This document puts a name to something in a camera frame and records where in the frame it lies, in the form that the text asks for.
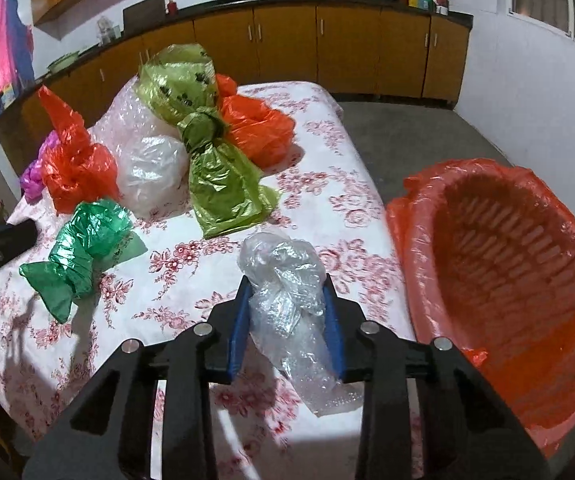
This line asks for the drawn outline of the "green bowl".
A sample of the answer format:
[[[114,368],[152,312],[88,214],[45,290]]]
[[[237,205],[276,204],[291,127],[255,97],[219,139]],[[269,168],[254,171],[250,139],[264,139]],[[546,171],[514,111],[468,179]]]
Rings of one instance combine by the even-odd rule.
[[[61,70],[64,70],[65,68],[74,64],[74,62],[76,62],[78,60],[78,58],[79,58],[79,52],[78,51],[69,52],[67,54],[64,54],[60,58],[56,58],[56,60],[54,60],[48,66],[48,72],[50,74],[56,74],[56,73],[60,72]]]

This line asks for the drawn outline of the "black countertop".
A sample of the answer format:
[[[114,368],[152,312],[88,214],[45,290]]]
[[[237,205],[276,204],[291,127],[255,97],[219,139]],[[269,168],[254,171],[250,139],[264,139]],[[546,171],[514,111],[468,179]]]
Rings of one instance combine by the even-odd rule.
[[[271,6],[274,4],[305,4],[305,3],[342,3],[342,4],[353,4],[354,6],[381,6],[382,8],[386,9],[394,9],[399,12],[407,12],[412,14],[423,14],[423,15],[431,15],[437,14],[439,16],[447,16],[449,20],[454,21],[459,25],[463,25],[468,29],[471,29],[473,26],[473,16],[470,14],[465,14],[457,11],[450,11],[447,6],[437,6],[437,4],[433,1],[429,10],[423,10],[419,8],[411,8],[409,4],[406,4],[402,0],[235,0],[235,1],[219,1],[219,0],[210,0],[207,2],[193,4],[193,6],[187,6],[186,8],[180,8],[176,15],[169,15],[167,13],[166,8],[166,19],[165,22],[154,26],[150,29],[144,30],[144,32],[140,32],[134,36],[126,37],[124,36],[124,29],[120,28],[121,36],[119,39],[111,42],[110,44],[104,44],[102,46],[100,41],[97,41],[91,47],[88,47],[83,50],[78,50],[79,58],[75,63],[78,63],[80,60],[85,60],[86,58],[90,58],[92,55],[96,55],[97,52],[101,52],[103,49],[107,48],[108,46],[113,46],[114,44],[118,44],[119,41],[127,40],[132,37],[141,36],[146,32],[151,32],[152,30],[170,26],[172,23],[181,22],[181,21],[190,21],[195,20],[196,18],[203,18],[204,16],[215,14],[221,11],[232,11],[235,9],[243,9],[246,6],[252,8],[253,6]]]

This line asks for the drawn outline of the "clear plastic bag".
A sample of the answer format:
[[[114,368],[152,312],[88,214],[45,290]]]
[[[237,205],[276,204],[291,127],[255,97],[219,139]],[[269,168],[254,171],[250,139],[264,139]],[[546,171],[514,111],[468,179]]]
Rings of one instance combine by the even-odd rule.
[[[252,341],[321,417],[359,408],[363,389],[345,385],[325,344],[323,284],[327,274],[307,240],[274,232],[245,238],[238,266],[252,284]]]

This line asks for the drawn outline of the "clear glass jar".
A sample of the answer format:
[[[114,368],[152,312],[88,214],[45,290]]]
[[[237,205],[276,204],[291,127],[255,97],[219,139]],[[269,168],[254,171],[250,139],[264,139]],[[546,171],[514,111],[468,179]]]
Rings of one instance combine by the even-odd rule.
[[[98,29],[98,36],[100,37],[100,44],[110,44],[121,36],[121,30],[118,25],[115,25],[112,20],[107,16],[102,15],[96,22]]]

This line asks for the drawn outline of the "tall red plastic bag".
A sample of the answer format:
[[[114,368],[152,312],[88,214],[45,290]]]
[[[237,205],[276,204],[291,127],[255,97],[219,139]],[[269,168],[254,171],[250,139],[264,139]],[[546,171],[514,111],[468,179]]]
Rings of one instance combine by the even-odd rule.
[[[44,151],[41,164],[55,210],[72,214],[83,202],[119,200],[118,168],[109,149],[92,141],[82,116],[52,90],[42,86],[38,96],[58,136],[58,144]]]

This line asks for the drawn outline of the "red bottle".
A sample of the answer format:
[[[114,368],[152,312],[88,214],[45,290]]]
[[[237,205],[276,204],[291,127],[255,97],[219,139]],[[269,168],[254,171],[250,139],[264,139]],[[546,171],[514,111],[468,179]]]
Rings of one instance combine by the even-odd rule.
[[[167,13],[169,15],[176,15],[178,13],[178,6],[176,5],[176,1],[168,0],[168,2],[167,2]]]

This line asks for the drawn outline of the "olive green plastic bag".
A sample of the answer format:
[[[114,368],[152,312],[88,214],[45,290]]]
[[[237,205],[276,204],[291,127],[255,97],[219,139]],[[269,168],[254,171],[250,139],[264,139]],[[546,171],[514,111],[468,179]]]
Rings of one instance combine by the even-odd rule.
[[[188,194],[206,238],[242,231],[268,218],[278,193],[262,171],[225,139],[212,59],[200,44],[172,44],[143,64],[138,98],[179,131],[188,152]]]

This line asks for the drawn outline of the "dark wooden cutting board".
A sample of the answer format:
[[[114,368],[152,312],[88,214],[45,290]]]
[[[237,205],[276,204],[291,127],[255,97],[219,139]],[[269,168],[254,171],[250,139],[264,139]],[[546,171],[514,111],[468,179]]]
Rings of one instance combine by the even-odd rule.
[[[142,0],[122,10],[124,36],[130,37],[160,25],[166,19],[166,0]]]

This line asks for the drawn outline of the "large clear bubble wrap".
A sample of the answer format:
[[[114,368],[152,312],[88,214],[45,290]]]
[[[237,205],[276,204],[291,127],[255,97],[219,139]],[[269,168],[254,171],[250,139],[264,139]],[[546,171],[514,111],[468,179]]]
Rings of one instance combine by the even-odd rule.
[[[188,152],[177,128],[157,117],[130,78],[90,128],[92,139],[115,157],[119,203],[136,218],[150,219],[188,198]]]

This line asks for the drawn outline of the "purple plastic bag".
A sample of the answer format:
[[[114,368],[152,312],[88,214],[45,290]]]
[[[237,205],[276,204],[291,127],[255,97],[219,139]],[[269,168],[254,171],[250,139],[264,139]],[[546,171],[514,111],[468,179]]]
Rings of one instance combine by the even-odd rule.
[[[55,148],[58,144],[60,144],[58,134],[55,130],[52,130],[42,142],[37,158],[30,162],[30,165],[19,178],[22,196],[25,197],[28,204],[35,204],[42,198],[42,193],[45,188],[42,179],[42,162],[44,155],[49,148]]]

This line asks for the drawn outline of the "floral white red tablecloth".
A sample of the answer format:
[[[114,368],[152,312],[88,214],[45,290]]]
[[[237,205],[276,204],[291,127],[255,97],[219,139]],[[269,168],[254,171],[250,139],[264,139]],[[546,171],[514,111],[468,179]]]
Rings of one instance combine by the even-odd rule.
[[[185,200],[138,219],[96,272],[93,294],[59,323],[16,263],[0,270],[0,404],[39,439],[119,346],[157,344],[205,321],[249,275],[264,300],[287,304],[294,286],[330,275],[339,296],[402,338],[413,330],[385,209],[342,123],[312,82],[242,88],[295,122],[292,151],[264,184],[280,196],[259,226],[205,238]],[[312,408],[280,373],[269,334],[248,344],[229,386],[210,390],[223,479],[350,479],[361,422],[353,399]]]

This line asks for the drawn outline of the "orange red bag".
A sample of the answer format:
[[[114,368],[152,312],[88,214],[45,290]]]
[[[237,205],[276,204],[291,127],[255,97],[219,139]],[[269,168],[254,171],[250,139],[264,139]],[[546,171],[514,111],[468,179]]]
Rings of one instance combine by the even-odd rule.
[[[293,144],[293,119],[263,100],[238,93],[231,77],[217,74],[216,80],[219,112],[228,124],[225,139],[260,169],[278,165]]]

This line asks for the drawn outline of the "dark green plastic bag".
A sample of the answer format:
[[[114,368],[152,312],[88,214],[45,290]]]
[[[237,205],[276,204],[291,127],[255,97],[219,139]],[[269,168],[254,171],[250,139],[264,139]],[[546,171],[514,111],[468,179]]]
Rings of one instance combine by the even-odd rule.
[[[108,198],[79,204],[56,236],[44,261],[19,268],[60,324],[74,301],[92,295],[103,271],[141,256],[146,246],[133,231],[127,209]]]

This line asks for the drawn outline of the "wooden lower kitchen cabinets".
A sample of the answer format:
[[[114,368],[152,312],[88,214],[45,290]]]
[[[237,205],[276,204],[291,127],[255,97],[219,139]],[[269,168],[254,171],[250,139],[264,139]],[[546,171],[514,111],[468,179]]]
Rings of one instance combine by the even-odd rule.
[[[243,6],[155,28],[93,52],[44,85],[93,126],[142,64],[170,44],[201,44],[238,84],[311,81],[334,96],[455,106],[473,18],[358,3]]]

